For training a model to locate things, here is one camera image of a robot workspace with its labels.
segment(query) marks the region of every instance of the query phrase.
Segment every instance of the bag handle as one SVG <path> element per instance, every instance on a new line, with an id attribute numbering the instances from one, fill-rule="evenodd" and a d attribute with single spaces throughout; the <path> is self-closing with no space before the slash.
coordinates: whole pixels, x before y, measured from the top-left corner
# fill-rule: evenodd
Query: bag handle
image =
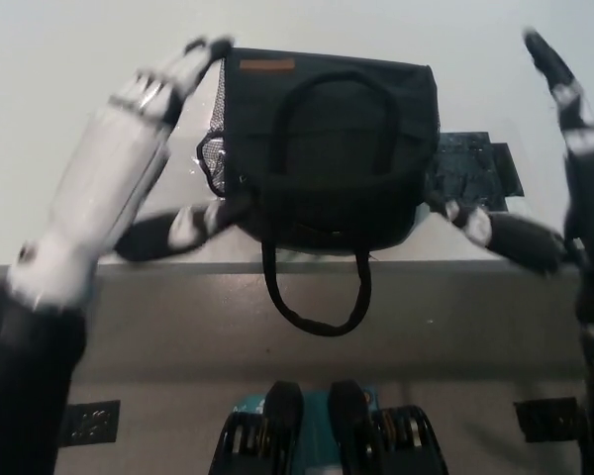
<path id="1" fill-rule="evenodd" d="M 263 242 L 261 245 L 261 255 L 262 267 L 264 269 L 264 280 L 266 281 L 266 288 L 268 289 L 270 300 L 273 301 L 273 304 L 275 304 L 279 313 L 299 330 L 316 336 L 342 336 L 350 333 L 363 321 L 367 309 L 369 308 L 369 301 L 372 295 L 372 278 L 369 271 L 368 250 L 358 250 L 355 253 L 360 287 L 358 288 L 354 310 L 349 314 L 347 322 L 338 327 L 324 324 L 322 322 L 315 322 L 314 320 L 304 319 L 300 317 L 297 312 L 289 309 L 281 298 L 279 287 L 277 286 L 277 254 L 275 244 L 271 242 Z"/>
<path id="2" fill-rule="evenodd" d="M 385 108 L 385 119 L 378 141 L 378 148 L 374 157 L 373 172 L 381 175 L 389 172 L 392 167 L 392 158 L 398 127 L 400 112 L 394 96 L 380 83 L 359 71 L 330 72 L 308 79 L 291 90 L 280 104 L 270 134 L 269 144 L 269 169 L 271 173 L 285 174 L 286 159 L 288 154 L 288 125 L 308 90 L 328 82 L 357 82 L 374 91 Z"/>

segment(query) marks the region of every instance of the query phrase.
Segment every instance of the robot wrist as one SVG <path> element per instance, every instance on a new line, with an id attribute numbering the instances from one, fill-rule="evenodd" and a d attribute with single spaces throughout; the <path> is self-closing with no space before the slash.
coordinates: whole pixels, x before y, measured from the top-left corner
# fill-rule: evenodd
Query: robot wrist
<path id="1" fill-rule="evenodd" d="M 9 268 L 7 289 L 32 310 L 82 308 L 91 294 L 98 257 L 58 230 L 49 230 L 23 246 Z"/>

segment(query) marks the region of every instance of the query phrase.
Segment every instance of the white table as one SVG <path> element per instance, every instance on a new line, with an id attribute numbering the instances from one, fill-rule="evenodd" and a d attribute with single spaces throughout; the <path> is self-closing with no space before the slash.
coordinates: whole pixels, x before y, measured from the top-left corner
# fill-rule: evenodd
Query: white table
<path id="1" fill-rule="evenodd" d="M 567 204 L 563 145 L 545 82 L 522 44 L 528 25 L 560 51 L 594 108 L 594 0 L 0 0 L 0 273 L 23 240 L 43 228 L 88 114 L 138 66 L 199 34 L 228 33 L 242 47 L 429 64 L 443 131 L 488 131 L 493 142 L 508 143 L 532 215 L 560 228 Z M 194 154 L 211 115 L 216 73 L 189 101 L 144 213 L 212 198 Z M 434 216 L 421 219 L 400 245 L 373 255 L 374 270 L 506 268 Z M 259 244 L 231 230 L 156 268 L 249 273 L 260 270 L 259 260 Z M 281 260 L 289 272 L 353 270 L 343 257 Z"/>

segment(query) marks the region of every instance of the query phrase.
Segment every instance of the black bag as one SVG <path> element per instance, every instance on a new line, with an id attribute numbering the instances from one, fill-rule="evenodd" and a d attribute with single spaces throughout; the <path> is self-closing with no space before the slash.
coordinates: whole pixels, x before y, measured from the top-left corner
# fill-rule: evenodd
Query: black bag
<path id="1" fill-rule="evenodd" d="M 305 332 L 339 336 L 367 312 L 369 252 L 413 226 L 439 134 L 428 66 L 235 48 L 197 153 L 218 196 L 253 197 L 240 226 L 261 241 L 279 312 Z M 355 254 L 360 289 L 345 324 L 303 319 L 284 304 L 278 246 Z"/>

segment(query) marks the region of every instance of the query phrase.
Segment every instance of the robotic arm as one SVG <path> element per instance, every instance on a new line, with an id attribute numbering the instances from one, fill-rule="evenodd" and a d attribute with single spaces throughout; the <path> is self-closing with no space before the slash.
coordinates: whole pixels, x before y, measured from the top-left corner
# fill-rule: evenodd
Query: robotic arm
<path id="1" fill-rule="evenodd" d="M 0 474 L 51 474 L 84 310 L 99 258 L 112 251 L 168 159 L 166 143 L 228 39 L 196 40 L 140 70 L 96 111 L 62 177 L 43 235 L 0 285 Z M 229 225 L 224 202 L 174 213 L 169 247 L 191 249 Z"/>
<path id="2" fill-rule="evenodd" d="M 508 213 L 429 196 L 433 211 L 477 245 L 542 274 L 579 267 L 576 314 L 588 367 L 583 473 L 594 474 L 594 118 L 583 91 L 535 32 L 525 36 L 558 108 L 567 145 L 565 237 Z M 0 284 L 0 474 L 51 474 L 72 372 L 86 345 L 84 311 L 99 258 L 114 250 L 150 260 L 192 250 L 247 212 L 217 201 L 133 224 L 166 165 L 167 139 L 229 40 L 197 40 L 141 70 L 91 119 L 50 207 L 47 230 L 23 246 Z"/>
<path id="3" fill-rule="evenodd" d="M 556 104 L 567 149 L 570 205 L 565 237 L 509 213 L 488 213 L 457 202 L 445 203 L 435 196 L 428 202 L 433 211 L 462 229 L 472 242 L 529 270 L 552 274 L 563 262 L 579 268 L 581 288 L 576 317 L 587 366 L 579 447 L 583 475 L 594 475 L 594 116 L 583 89 L 556 51 L 532 31 L 526 32 L 525 44 Z"/>

